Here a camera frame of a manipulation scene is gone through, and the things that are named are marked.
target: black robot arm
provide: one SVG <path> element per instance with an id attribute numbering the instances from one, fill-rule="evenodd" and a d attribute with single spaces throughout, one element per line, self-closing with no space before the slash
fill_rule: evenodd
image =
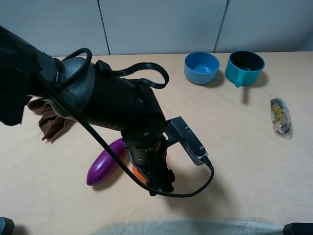
<path id="1" fill-rule="evenodd" d="M 87 54 L 86 59 L 77 57 L 81 53 Z M 167 72 L 161 66 L 147 62 L 112 71 L 103 61 L 93 64 L 91 57 L 90 50 L 83 48 L 60 61 L 0 26 L 0 120 L 7 125 L 21 123 L 26 96 L 43 98 L 57 115 L 80 122 L 151 195 L 189 197 L 202 191 L 214 175 L 208 154 L 181 117 L 166 121 L 151 89 L 167 85 Z M 148 69 L 160 72 L 164 84 L 145 78 L 127 80 L 120 77 Z M 8 99 L 14 100 L 13 105 L 7 105 Z M 128 170 L 89 124 L 121 132 L 133 165 L 147 179 L 148 185 Z M 175 177 L 167 168 L 166 150 L 176 142 L 180 142 L 196 165 L 206 164 L 212 170 L 208 182 L 194 193 L 170 193 L 174 190 Z"/>

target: beige tabletop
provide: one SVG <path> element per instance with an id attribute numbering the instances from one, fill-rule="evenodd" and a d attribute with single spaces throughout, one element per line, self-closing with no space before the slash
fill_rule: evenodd
<path id="1" fill-rule="evenodd" d="M 313 52 L 260 53 L 264 72 L 248 88 L 225 78 L 229 54 L 215 55 L 220 71 L 205 86 L 185 79 L 186 54 L 93 57 L 114 70 L 150 61 L 168 71 L 168 86 L 154 91 L 165 117 L 182 116 L 209 152 L 216 175 L 205 191 L 188 199 L 150 197 L 120 169 L 89 187 L 86 175 L 101 146 L 78 123 L 52 144 L 41 141 L 41 116 L 26 108 L 22 125 L 0 124 L 0 216 L 29 235 L 89 235 L 111 223 L 186 218 L 313 222 Z M 130 77 L 162 81 L 155 71 Z M 273 131 L 271 94 L 288 105 L 292 140 Z M 120 137 L 95 129 L 107 142 Z M 179 144 L 167 161 L 175 192 L 192 192 L 209 177 Z"/>

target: brown towel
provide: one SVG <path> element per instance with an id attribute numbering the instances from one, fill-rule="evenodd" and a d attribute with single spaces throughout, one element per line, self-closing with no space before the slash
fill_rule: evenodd
<path id="1" fill-rule="evenodd" d="M 35 113 L 43 113 L 38 123 L 44 134 L 42 140 L 54 142 L 65 132 L 65 126 L 70 120 L 57 116 L 48 102 L 36 99 L 28 102 L 27 106 Z"/>

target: purple object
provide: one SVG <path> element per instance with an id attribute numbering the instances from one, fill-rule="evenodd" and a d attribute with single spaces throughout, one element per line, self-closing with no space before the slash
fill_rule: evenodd
<path id="1" fill-rule="evenodd" d="M 110 144 L 110 148 L 122 159 L 128 152 L 122 138 Z M 104 150 L 99 157 L 91 165 L 87 174 L 87 185 L 94 186 L 105 181 L 117 168 L 117 163 L 114 159 Z"/>

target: mug handle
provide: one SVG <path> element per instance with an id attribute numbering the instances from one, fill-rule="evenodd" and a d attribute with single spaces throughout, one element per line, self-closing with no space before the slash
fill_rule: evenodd
<path id="1" fill-rule="evenodd" d="M 245 75 L 246 75 L 246 71 L 239 70 L 237 80 L 235 82 L 235 87 L 241 87 L 243 85 Z"/>

